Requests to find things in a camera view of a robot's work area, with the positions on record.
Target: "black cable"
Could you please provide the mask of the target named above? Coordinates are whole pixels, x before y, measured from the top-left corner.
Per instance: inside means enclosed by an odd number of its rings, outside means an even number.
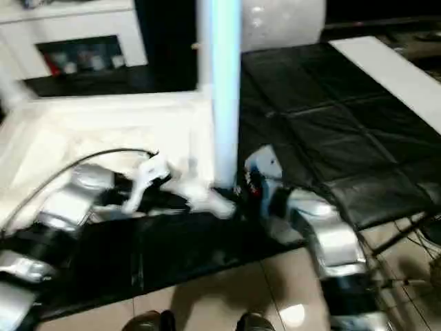
[[[82,157],[80,159],[77,159],[76,161],[73,161],[72,163],[67,164],[65,167],[61,168],[59,171],[55,172],[52,176],[50,176],[48,179],[46,179],[40,186],[38,186],[31,194],[29,194],[9,215],[9,217],[6,219],[6,222],[4,223],[3,229],[1,230],[0,234],[0,240],[4,240],[6,237],[6,230],[10,227],[12,222],[15,220],[15,217],[20,213],[20,211],[29,203],[33,198],[35,198],[41,191],[45,189],[46,186],[48,186],[50,183],[52,183],[56,178],[61,176],[64,172],[68,171],[69,169],[72,169],[79,164],[83,163],[84,161],[87,161],[89,159],[93,159],[95,157],[99,157],[100,155],[104,154],[112,154],[112,153],[119,153],[119,152],[141,152],[147,154],[149,157],[153,157],[155,154],[152,152],[149,152],[148,150],[143,150],[140,148],[112,148],[110,150],[102,150],[100,152],[96,152],[93,154],[89,154],[85,157]]]
[[[395,227],[396,227],[396,229],[398,230],[398,232],[402,232],[402,230],[398,227],[398,224],[397,224],[396,221],[394,221],[393,224],[395,225]],[[420,238],[420,235],[419,235],[417,232],[415,232],[415,234],[416,234],[416,236],[418,237],[418,239],[420,240],[419,243],[418,243],[417,241],[413,240],[412,238],[409,238],[409,236],[407,236],[406,238],[407,238],[410,242],[412,242],[412,243],[414,243],[414,244],[416,244],[416,245],[418,245],[418,246],[424,248],[424,250],[426,250],[427,254],[428,254],[432,259],[435,259],[435,258],[433,257],[433,255],[430,253],[430,250],[432,250],[433,252],[436,252],[436,251],[433,250],[433,249],[431,249],[431,248],[428,248],[425,244],[423,244],[422,239]]]
[[[428,248],[427,245],[423,244],[422,238],[420,236],[420,233],[415,231],[415,234],[418,237],[418,240],[420,240],[421,246],[426,250],[426,253],[431,257],[432,261],[435,260],[435,257],[430,253],[430,250],[432,250],[432,249]]]
[[[363,241],[362,243],[365,245],[365,247],[368,250],[372,251],[372,247],[369,245],[367,240],[363,236],[361,236],[361,237],[362,237],[362,241]],[[374,268],[372,267],[372,265],[370,265],[370,263],[367,264],[368,267],[369,267],[368,273],[371,275],[371,277],[373,278],[373,274],[374,274],[374,272],[376,270],[380,270],[380,272],[383,273],[383,268],[384,267],[382,265],[382,262],[379,260],[379,258],[378,257],[373,257],[371,254],[367,254],[367,255],[372,257],[373,260],[375,260],[375,262],[377,263],[377,266],[374,267]],[[379,290],[386,290],[386,289],[389,289],[389,288],[403,288],[405,286],[412,286],[412,285],[416,285],[416,284],[420,284],[420,283],[427,284],[428,281],[426,281],[424,279],[411,279],[411,278],[398,279],[398,278],[391,278],[391,277],[388,276],[387,280],[385,280],[385,281],[383,281],[383,280],[381,280],[381,281],[380,280],[376,280],[376,281],[374,281],[374,283],[377,283],[376,287]]]

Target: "tiled floor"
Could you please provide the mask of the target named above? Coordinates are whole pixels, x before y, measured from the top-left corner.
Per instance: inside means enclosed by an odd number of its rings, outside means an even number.
[[[399,221],[397,226],[406,223]],[[390,223],[364,231],[363,235],[369,245],[375,246],[397,231]],[[410,238],[418,243],[416,234]],[[372,261],[372,266],[377,279],[428,279],[429,262],[424,248],[405,239],[379,261]],[[441,301],[428,285],[384,290],[379,300],[397,330],[441,329]],[[276,331],[329,330],[319,284],[304,248],[52,321],[39,330],[119,331],[135,314],[166,309],[174,311],[178,331],[232,331],[241,314],[250,310],[263,313]]]

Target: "black shoe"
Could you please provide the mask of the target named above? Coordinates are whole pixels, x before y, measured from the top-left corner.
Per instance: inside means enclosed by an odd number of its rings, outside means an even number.
[[[123,331],[160,331],[161,314],[150,310],[128,321]]]
[[[176,331],[176,322],[170,310],[161,313],[161,331]]]
[[[275,331],[273,325],[262,315],[253,312],[244,314],[237,322],[236,331]]]

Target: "silver robot arm segment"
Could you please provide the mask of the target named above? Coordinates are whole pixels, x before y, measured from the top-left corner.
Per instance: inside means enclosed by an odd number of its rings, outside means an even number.
[[[378,309],[365,254],[353,228],[337,208],[315,192],[286,188],[282,168],[271,146],[245,162],[247,187],[260,199],[260,215],[286,220],[301,233],[320,279],[333,330],[389,331],[388,318]]]
[[[115,178],[97,165],[76,167],[70,182],[45,201],[37,222],[19,230],[0,251],[0,331],[34,328],[38,286],[53,279],[72,254],[93,207],[114,187]]]

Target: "metal frame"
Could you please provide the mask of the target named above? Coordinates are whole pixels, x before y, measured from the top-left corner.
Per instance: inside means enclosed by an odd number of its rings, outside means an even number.
[[[433,221],[434,216],[435,216],[434,213],[428,213],[426,215],[423,215],[415,223],[412,223],[407,228],[401,230],[395,236],[392,236],[390,239],[388,239],[378,247],[374,248],[372,250],[372,257],[377,257],[378,255],[382,254],[384,251],[388,250],[390,247],[400,242],[402,239],[406,238],[413,231],[423,227],[426,224],[431,223]]]

